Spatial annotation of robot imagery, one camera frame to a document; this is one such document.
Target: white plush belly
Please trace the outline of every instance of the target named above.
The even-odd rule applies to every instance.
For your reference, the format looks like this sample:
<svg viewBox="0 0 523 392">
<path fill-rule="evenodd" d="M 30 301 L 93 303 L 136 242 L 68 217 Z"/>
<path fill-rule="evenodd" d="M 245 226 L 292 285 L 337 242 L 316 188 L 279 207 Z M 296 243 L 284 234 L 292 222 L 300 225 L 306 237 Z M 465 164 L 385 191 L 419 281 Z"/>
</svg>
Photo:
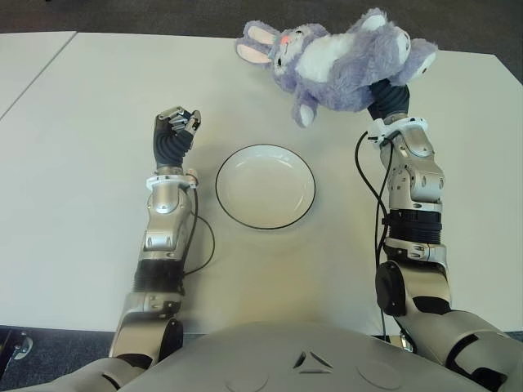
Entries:
<svg viewBox="0 0 523 392">
<path fill-rule="evenodd" d="M 296 71 L 313 82 L 327 82 L 334 61 L 352 47 L 352 34 L 327 35 L 313 41 L 297 62 Z"/>
</svg>

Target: dark floor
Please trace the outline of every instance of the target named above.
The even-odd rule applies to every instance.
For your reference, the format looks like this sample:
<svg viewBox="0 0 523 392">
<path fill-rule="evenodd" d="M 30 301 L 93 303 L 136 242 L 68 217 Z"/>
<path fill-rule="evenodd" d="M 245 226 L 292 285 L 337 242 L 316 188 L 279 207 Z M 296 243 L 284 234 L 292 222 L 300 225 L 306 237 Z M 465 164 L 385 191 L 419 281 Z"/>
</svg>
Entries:
<svg viewBox="0 0 523 392">
<path fill-rule="evenodd" d="M 441 49 L 493 53 L 523 80 L 523 0 L 0 0 L 0 33 L 237 37 L 251 19 L 278 29 L 316 21 L 341 33 L 370 7 Z"/>
</svg>

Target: white table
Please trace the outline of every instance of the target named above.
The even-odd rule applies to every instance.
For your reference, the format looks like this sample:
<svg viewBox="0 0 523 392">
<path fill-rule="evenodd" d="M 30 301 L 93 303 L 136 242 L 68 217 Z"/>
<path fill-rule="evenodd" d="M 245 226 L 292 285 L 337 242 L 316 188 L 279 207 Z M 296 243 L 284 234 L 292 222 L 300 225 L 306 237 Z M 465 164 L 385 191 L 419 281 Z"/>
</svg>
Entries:
<svg viewBox="0 0 523 392">
<path fill-rule="evenodd" d="M 0 34 L 0 118 L 73 36 L 73 31 Z"/>
<path fill-rule="evenodd" d="M 521 84 L 494 56 L 441 52 L 410 87 L 447 178 L 454 308 L 521 329 Z M 183 105 L 203 115 L 186 167 L 217 234 L 212 264 L 186 279 L 187 330 L 309 319 L 379 332 L 374 201 L 353 162 L 370 117 L 320 109 L 302 130 L 292 102 L 230 39 L 79 33 L 0 122 L 0 324 L 115 329 L 146 224 L 154 116 Z M 286 229 L 247 229 L 214 194 L 220 164 L 256 143 L 290 148 L 315 174 L 312 209 Z M 378 183 L 378 152 L 361 158 Z M 209 247 L 197 234 L 191 265 Z"/>
</svg>

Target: pink inner ear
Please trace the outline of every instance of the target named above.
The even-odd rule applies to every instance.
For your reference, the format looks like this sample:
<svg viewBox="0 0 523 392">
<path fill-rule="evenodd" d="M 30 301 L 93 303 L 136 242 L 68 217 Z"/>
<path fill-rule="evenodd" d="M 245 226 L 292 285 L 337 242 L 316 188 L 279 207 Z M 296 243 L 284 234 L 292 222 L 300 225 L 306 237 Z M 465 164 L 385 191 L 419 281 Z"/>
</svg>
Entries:
<svg viewBox="0 0 523 392">
<path fill-rule="evenodd" d="M 236 47 L 236 51 L 238 52 L 239 56 L 242 59 L 248 61 L 249 63 L 254 63 L 254 64 L 270 63 L 270 59 L 265 53 L 261 53 L 260 51 L 257 51 L 256 49 L 248 47 L 247 45 L 238 45 Z"/>
<path fill-rule="evenodd" d="M 247 35 L 259 43 L 265 43 L 266 45 L 272 45 L 275 40 L 275 36 L 272 33 L 258 27 L 251 26 L 247 32 Z"/>
</svg>

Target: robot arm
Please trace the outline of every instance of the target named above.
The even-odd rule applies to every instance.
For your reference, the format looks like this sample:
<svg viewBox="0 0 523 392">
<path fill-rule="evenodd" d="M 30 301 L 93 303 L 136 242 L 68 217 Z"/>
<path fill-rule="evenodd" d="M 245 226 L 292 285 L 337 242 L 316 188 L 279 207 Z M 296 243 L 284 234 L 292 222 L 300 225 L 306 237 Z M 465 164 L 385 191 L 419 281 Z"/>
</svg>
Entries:
<svg viewBox="0 0 523 392">
<path fill-rule="evenodd" d="M 407 116 L 407 87 L 381 81 L 371 91 L 379 118 L 369 139 L 380 148 L 385 167 L 392 154 L 387 262 L 376 273 L 378 305 L 423 357 L 487 390 L 523 385 L 523 345 L 475 314 L 451 309 L 446 249 L 440 243 L 445 178 L 434 161 L 427 122 Z"/>
<path fill-rule="evenodd" d="M 110 357 L 144 369 L 183 343 L 183 327 L 176 316 L 184 295 L 184 264 L 190 241 L 186 223 L 192 202 L 187 192 L 196 188 L 197 180 L 193 171 L 184 174 L 181 165 L 200 123 L 198 111 L 190 113 L 181 107 L 168 109 L 155 119 L 157 171 L 146 182 L 151 191 L 149 224 L 133 291 L 127 295 L 110 349 Z"/>
</svg>

